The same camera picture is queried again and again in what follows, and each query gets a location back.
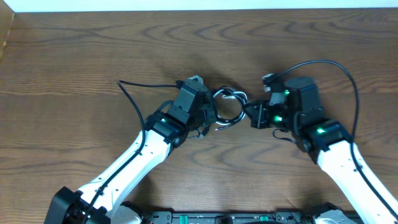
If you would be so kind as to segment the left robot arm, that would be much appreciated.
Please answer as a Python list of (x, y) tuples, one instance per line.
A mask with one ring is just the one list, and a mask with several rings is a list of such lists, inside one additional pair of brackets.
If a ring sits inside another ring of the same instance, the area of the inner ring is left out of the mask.
[(46, 223), (111, 223), (136, 185), (192, 131), (203, 138), (216, 121), (211, 91), (198, 75), (175, 84), (179, 92), (146, 119), (129, 148), (103, 173), (76, 192), (61, 188), (52, 198)]

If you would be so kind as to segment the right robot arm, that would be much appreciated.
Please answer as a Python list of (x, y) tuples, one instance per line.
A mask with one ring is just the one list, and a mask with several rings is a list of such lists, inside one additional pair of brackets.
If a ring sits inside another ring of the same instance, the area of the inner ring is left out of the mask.
[(283, 81), (268, 74), (262, 81), (271, 98), (244, 105), (251, 126), (291, 132), (291, 141), (333, 179), (364, 223), (397, 223), (397, 200), (364, 161), (352, 135), (325, 117), (313, 79)]

